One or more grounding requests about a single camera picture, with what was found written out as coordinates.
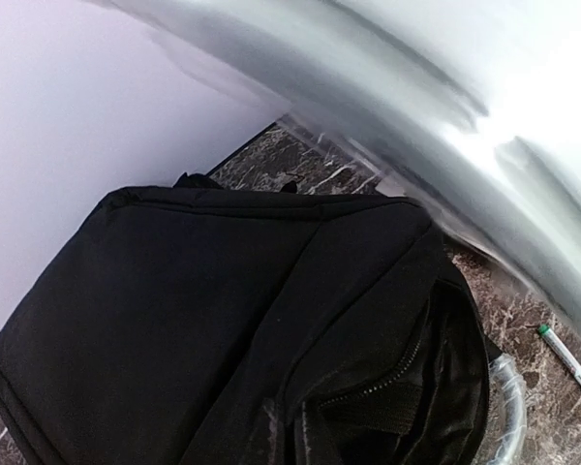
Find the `black student backpack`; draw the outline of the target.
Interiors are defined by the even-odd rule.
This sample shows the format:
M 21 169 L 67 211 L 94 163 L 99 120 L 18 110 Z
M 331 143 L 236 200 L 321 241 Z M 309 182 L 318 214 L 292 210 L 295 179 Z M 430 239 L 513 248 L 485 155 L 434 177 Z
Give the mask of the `black student backpack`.
M 510 464 L 524 391 L 403 197 L 123 188 L 0 331 L 31 464 Z

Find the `grey notebook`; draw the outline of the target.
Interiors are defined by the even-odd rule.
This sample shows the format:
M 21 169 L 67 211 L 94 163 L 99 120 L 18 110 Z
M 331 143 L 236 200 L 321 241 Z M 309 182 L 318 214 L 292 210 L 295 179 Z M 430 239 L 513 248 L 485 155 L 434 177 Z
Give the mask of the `grey notebook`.
M 581 338 L 581 1 L 115 1 L 421 199 Z

